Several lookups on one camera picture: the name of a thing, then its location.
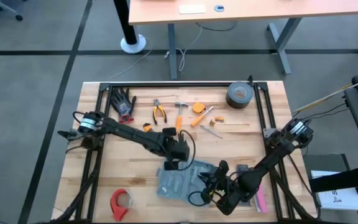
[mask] wooden workbench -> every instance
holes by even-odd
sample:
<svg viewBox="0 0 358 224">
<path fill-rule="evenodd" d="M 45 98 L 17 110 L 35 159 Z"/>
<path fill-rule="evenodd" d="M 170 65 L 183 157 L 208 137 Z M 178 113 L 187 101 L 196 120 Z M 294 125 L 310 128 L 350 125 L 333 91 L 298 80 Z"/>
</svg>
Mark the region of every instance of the wooden workbench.
<svg viewBox="0 0 358 224">
<path fill-rule="evenodd" d="M 291 119 L 284 85 L 281 81 L 267 83 L 277 127 L 282 128 Z M 83 84 L 78 111 L 94 110 L 98 89 L 99 83 Z M 244 110 L 232 109 L 225 102 L 226 90 L 226 87 L 131 88 L 130 98 L 135 95 L 137 101 L 132 114 L 135 120 L 130 125 L 142 129 L 144 123 L 153 123 L 154 98 L 158 98 L 168 118 L 168 123 L 164 124 L 158 113 L 160 117 L 157 118 L 158 126 L 153 125 L 154 131 L 175 126 L 178 108 L 174 104 L 177 101 L 189 105 L 199 101 L 207 107 L 214 106 L 214 109 L 202 120 L 201 124 L 208 125 L 212 117 L 223 116 L 225 122 L 217 123 L 214 127 L 223 139 L 207 133 L 199 125 L 191 128 L 190 123 L 198 114 L 194 114 L 191 108 L 183 110 L 182 129 L 189 131 L 196 140 L 196 159 L 216 165 L 222 159 L 227 160 L 230 166 L 229 173 L 235 171 L 236 164 L 248 164 L 252 167 L 265 156 L 255 100 L 253 99 Z M 111 110 L 109 117 L 117 118 L 117 113 Z M 78 141 L 73 142 L 69 147 L 79 143 Z M 60 210 L 66 209 L 78 193 L 85 155 L 84 149 L 75 149 L 67 154 L 56 197 L 56 209 L 53 211 L 52 218 L 61 215 Z M 303 178 L 307 180 L 301 151 L 297 149 L 292 156 L 303 174 Z M 134 196 L 133 207 L 123 219 L 124 222 L 274 222 L 277 220 L 269 175 L 264 177 L 261 185 L 264 188 L 268 213 L 258 213 L 252 200 L 251 207 L 237 207 L 230 216 L 225 216 L 214 205 L 209 208 L 199 208 L 179 200 L 158 197 L 156 194 L 158 178 L 155 175 L 157 169 L 162 167 L 162 162 L 162 157 L 151 154 L 137 143 L 107 135 L 93 221 L 114 222 L 109 199 L 113 192 L 120 188 L 129 190 Z M 313 199 L 302 186 L 300 178 L 288 158 L 285 158 L 284 162 L 291 191 L 302 206 L 315 216 Z M 284 214 L 286 214 L 283 195 L 280 198 Z"/>
<path fill-rule="evenodd" d="M 179 6 L 202 4 L 202 14 L 180 14 Z M 223 5 L 223 12 L 214 7 Z M 278 19 L 358 14 L 358 0 L 131 0 L 129 24 Z"/>
</svg>

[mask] screwdriver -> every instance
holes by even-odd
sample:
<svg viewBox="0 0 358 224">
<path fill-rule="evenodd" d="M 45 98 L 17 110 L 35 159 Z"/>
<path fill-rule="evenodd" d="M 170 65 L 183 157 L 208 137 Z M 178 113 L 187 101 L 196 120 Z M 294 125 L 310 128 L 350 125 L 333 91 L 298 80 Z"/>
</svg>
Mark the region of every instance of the screwdriver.
<svg viewBox="0 0 358 224">
<path fill-rule="evenodd" d="M 214 108 L 214 107 L 213 107 L 213 106 L 210 107 L 210 108 L 208 109 L 208 111 L 205 111 L 205 113 L 204 113 L 203 115 L 199 116 L 199 117 L 196 118 L 193 122 L 191 122 L 191 127 L 194 128 L 194 127 L 204 118 L 204 116 L 205 116 L 208 112 L 210 112 L 210 111 L 212 110 L 212 108 Z"/>
</svg>

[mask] hammer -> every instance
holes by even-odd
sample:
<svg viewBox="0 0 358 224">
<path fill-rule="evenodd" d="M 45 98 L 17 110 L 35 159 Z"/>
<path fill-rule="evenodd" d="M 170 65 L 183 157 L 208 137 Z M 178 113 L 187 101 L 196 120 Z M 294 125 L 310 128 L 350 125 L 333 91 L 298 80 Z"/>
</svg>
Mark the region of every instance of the hammer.
<svg viewBox="0 0 358 224">
<path fill-rule="evenodd" d="M 177 103 L 175 103 L 175 106 L 179 106 L 179 115 L 178 115 L 178 118 L 177 118 L 177 125 L 176 125 L 177 132 L 179 132 L 180 131 L 180 126 L 181 126 L 181 108 L 182 108 L 182 106 L 189 107 L 189 105 L 187 105 L 186 103 L 177 102 Z"/>
</svg>

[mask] pliers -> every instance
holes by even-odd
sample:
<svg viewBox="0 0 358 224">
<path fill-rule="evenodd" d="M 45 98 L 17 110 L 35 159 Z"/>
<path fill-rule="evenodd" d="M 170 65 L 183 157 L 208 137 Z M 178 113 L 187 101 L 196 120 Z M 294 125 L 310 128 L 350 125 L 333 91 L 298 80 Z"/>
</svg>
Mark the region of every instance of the pliers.
<svg viewBox="0 0 358 224">
<path fill-rule="evenodd" d="M 167 114 L 165 114 L 165 111 L 162 109 L 162 106 L 160 105 L 160 102 L 158 102 L 158 99 L 154 99 L 154 110 L 153 110 L 153 120 L 154 123 L 157 124 L 157 108 L 161 111 L 162 116 L 164 117 L 164 121 L 167 122 Z"/>
</svg>

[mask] black glove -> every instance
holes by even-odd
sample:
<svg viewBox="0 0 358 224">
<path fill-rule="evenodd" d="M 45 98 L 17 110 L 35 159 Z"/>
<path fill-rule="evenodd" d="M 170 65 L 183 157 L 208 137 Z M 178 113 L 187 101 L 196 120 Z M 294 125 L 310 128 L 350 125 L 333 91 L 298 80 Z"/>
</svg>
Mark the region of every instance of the black glove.
<svg viewBox="0 0 358 224">
<path fill-rule="evenodd" d="M 134 110 L 136 96 L 129 101 L 129 88 L 124 92 L 122 88 L 114 88 L 111 95 L 111 106 L 118 112 L 120 123 L 129 123 L 133 121 L 132 112 Z"/>
</svg>

